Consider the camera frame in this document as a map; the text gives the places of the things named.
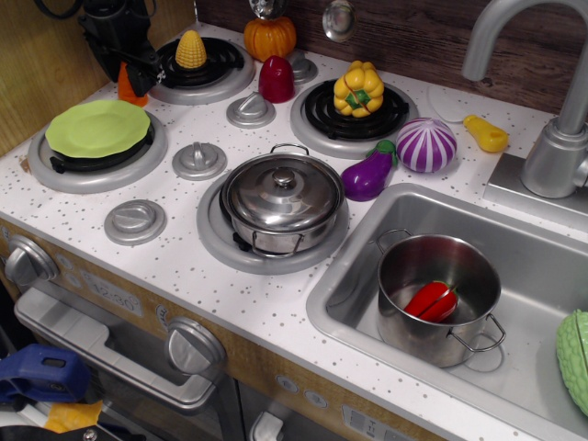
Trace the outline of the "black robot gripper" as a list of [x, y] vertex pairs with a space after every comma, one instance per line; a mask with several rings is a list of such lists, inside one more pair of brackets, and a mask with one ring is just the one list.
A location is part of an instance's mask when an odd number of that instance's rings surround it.
[[145, 96], [165, 79], [159, 55], [148, 40], [157, 4], [143, 1], [84, 1], [78, 18], [85, 39], [110, 81], [119, 81], [120, 63], [135, 96]]

